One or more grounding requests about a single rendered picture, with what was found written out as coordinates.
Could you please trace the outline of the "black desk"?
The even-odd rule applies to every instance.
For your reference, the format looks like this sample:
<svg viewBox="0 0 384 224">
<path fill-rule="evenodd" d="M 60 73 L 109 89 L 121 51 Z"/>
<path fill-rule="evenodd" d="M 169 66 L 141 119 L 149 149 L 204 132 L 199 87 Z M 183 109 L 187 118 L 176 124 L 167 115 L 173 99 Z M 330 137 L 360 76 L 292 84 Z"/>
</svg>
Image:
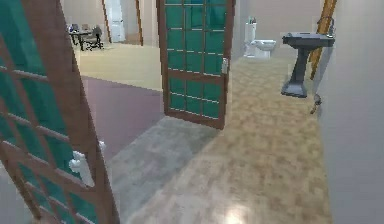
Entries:
<svg viewBox="0 0 384 224">
<path fill-rule="evenodd" d="M 86 36 L 89 36 L 91 34 L 91 31 L 75 31 L 75 30 L 72 30 L 72 31 L 69 31 L 68 34 L 71 37 L 72 43 L 74 45 L 79 45 L 80 46 L 80 50 L 83 51 L 84 50 L 84 38 Z"/>
</svg>

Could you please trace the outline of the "brown door with green panes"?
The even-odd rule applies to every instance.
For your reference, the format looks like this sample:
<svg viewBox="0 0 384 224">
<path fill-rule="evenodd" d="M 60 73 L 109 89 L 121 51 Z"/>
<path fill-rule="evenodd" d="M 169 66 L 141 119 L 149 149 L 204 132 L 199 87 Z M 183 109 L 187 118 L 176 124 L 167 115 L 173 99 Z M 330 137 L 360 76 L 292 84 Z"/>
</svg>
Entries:
<svg viewBox="0 0 384 224">
<path fill-rule="evenodd" d="M 120 224 L 98 142 L 60 0 L 0 0 L 0 161 L 38 224 Z"/>
<path fill-rule="evenodd" d="M 236 0 L 156 0 L 164 113 L 225 126 Z M 222 74 L 222 58 L 229 61 Z"/>
</svg>

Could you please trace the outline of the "dark grey pedestal sink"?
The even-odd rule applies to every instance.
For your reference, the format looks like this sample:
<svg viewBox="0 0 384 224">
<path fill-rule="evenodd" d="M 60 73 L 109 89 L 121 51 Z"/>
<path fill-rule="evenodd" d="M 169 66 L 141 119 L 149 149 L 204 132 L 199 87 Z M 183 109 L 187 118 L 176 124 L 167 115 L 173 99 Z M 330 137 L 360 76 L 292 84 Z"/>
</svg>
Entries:
<svg viewBox="0 0 384 224">
<path fill-rule="evenodd" d="M 283 85 L 281 94 L 306 98 L 304 76 L 310 53 L 322 47 L 332 47 L 335 38 L 326 34 L 312 32 L 289 32 L 282 37 L 283 43 L 297 50 L 297 59 L 291 78 Z"/>
</svg>

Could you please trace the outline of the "black office chair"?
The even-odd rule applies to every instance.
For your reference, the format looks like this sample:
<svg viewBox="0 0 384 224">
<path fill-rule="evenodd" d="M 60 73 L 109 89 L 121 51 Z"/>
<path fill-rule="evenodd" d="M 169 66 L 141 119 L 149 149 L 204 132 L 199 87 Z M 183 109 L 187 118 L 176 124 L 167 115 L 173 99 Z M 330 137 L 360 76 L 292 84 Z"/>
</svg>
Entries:
<svg viewBox="0 0 384 224">
<path fill-rule="evenodd" d="M 99 25 L 96 25 L 92 29 L 92 33 L 85 38 L 86 49 L 93 50 L 94 48 L 103 48 L 103 43 L 101 42 L 102 29 Z"/>
</svg>

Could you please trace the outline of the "white room door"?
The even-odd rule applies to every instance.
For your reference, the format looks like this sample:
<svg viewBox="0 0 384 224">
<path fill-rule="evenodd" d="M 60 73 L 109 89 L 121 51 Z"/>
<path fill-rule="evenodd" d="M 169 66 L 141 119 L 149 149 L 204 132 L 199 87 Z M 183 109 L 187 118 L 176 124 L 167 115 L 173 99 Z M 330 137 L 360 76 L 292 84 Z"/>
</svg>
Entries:
<svg viewBox="0 0 384 224">
<path fill-rule="evenodd" d="M 105 0 L 106 14 L 113 43 L 125 40 L 121 0 Z"/>
</svg>

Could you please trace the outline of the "white toilet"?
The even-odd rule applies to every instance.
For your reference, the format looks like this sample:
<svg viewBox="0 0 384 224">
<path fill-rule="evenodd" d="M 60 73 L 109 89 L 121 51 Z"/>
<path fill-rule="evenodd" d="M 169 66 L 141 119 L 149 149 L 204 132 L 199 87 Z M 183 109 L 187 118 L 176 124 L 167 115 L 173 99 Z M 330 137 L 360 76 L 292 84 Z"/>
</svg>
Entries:
<svg viewBox="0 0 384 224">
<path fill-rule="evenodd" d="M 269 59 L 277 41 L 256 38 L 257 20 L 249 17 L 245 23 L 244 56 L 247 58 Z"/>
</svg>

